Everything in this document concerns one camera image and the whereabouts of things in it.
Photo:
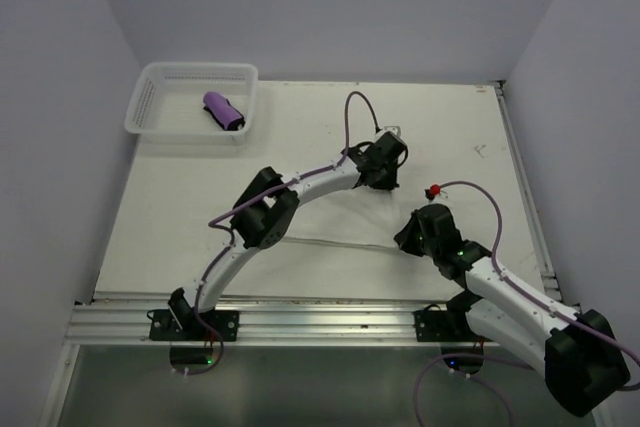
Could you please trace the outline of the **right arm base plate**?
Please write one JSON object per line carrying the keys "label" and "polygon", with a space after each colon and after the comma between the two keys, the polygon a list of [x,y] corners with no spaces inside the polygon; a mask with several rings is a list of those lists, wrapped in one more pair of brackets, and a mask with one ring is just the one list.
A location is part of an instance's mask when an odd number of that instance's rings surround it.
{"label": "right arm base plate", "polygon": [[462,312],[430,304],[412,313],[416,341],[419,343],[473,343],[489,341],[473,331]]}

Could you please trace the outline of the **white towel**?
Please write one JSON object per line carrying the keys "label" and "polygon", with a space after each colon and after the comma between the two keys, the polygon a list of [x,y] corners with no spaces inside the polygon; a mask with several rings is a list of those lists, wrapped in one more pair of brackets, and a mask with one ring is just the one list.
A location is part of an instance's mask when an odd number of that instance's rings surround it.
{"label": "white towel", "polygon": [[290,241],[395,250],[394,237],[411,212],[427,203],[426,186],[406,182],[393,191],[358,187],[301,206],[286,233]]}

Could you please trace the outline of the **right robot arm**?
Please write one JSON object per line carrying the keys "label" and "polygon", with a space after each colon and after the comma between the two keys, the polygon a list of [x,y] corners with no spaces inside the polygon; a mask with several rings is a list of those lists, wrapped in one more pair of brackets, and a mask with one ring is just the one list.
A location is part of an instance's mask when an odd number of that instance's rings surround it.
{"label": "right robot arm", "polygon": [[493,341],[540,374],[554,399],[576,417],[629,382],[602,314],[580,313],[520,280],[487,248],[462,238],[448,207],[414,210],[394,240],[401,251],[430,258],[462,289],[444,310],[415,311],[418,341]]}

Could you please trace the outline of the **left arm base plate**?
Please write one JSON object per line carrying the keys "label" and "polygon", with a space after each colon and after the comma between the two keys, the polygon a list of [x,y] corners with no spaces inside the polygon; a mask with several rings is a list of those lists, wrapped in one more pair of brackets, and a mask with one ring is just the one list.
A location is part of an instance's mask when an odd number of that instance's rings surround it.
{"label": "left arm base plate", "polygon": [[169,309],[153,309],[147,312],[151,322],[149,339],[162,342],[198,342],[213,338],[205,324],[216,330],[224,342],[234,342],[239,329],[240,314],[234,310],[211,310],[200,314],[200,321],[193,317],[185,327],[180,327]]}

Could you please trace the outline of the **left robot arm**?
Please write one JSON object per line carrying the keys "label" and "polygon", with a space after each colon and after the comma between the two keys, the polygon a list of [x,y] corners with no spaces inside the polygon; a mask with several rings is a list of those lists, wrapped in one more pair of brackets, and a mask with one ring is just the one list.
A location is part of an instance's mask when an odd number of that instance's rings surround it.
{"label": "left robot arm", "polygon": [[240,269],[258,252],[280,242],[297,210],[335,192],[358,187],[392,190],[397,171],[408,158],[406,143],[385,131],[372,142],[347,146],[328,165],[290,176],[265,167],[256,174],[233,208],[209,223],[229,234],[229,242],[193,283],[172,292],[168,312],[172,326],[185,339],[215,328],[205,312],[215,308]]}

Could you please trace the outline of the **purple and black towel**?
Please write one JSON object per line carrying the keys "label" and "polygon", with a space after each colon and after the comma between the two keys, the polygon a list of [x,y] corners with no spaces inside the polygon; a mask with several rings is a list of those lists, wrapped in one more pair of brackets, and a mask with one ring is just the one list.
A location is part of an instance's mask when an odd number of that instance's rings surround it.
{"label": "purple and black towel", "polygon": [[245,126],[244,116],[218,92],[209,91],[204,94],[203,110],[225,132],[239,131]]}

